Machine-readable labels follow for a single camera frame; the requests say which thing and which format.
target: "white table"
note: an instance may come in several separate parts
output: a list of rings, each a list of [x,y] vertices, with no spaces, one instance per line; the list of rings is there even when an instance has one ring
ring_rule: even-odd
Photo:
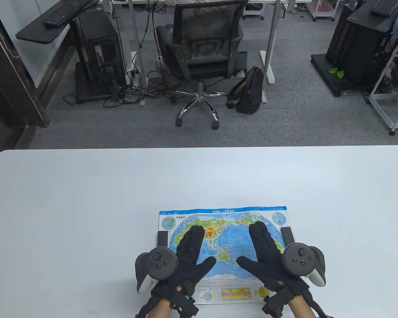
[[[327,286],[311,292],[327,314],[398,318],[398,146],[5,151],[0,318],[134,318],[148,297],[134,260],[159,210],[275,205],[325,253]]]

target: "chrome chair base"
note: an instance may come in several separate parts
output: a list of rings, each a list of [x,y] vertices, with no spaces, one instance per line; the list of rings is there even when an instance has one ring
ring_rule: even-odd
[[[193,96],[193,99],[188,102],[184,107],[180,110],[177,116],[177,120],[175,121],[175,125],[177,127],[181,127],[183,125],[183,116],[187,111],[194,105],[196,102],[203,102],[211,112],[211,115],[214,119],[214,122],[212,123],[212,128],[213,129],[218,129],[220,126],[219,119],[218,119],[218,113],[215,110],[214,106],[211,105],[211,103],[206,99],[206,97],[215,97],[215,96],[226,96],[225,93],[217,92],[215,94],[207,94],[203,91],[203,81],[198,80],[198,90],[196,93],[191,93],[188,91],[175,91],[175,94],[181,94],[181,95],[187,95],[187,96]]]

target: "mesh chair back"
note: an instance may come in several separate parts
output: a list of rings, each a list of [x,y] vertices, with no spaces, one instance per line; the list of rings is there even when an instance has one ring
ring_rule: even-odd
[[[247,0],[192,3],[175,6],[174,44],[187,45],[187,64],[226,61],[231,39],[238,36],[239,19]]]

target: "office chair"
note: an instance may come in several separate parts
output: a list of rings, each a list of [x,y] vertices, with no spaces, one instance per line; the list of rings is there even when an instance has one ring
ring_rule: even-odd
[[[176,91],[193,96],[179,112],[176,126],[183,124],[184,114],[196,103],[203,102],[210,110],[213,129],[219,128],[219,118],[207,97],[203,80],[215,77],[229,79],[235,70],[237,48],[243,38],[239,19],[247,0],[178,4],[174,24],[156,28],[162,59],[171,73],[181,80],[197,80],[196,92]]]

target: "printed map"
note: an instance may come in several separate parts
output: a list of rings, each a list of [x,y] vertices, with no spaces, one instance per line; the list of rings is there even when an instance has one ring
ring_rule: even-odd
[[[283,252],[285,244],[280,227],[290,226],[285,206],[160,213],[160,230],[168,231],[168,247],[174,252],[190,227],[201,225],[205,229],[198,263],[209,256],[214,256],[217,263],[197,285],[194,295],[197,303],[262,301],[268,294],[259,280],[236,263],[239,256],[256,260],[249,235],[249,225],[256,221],[267,225],[277,247]]]

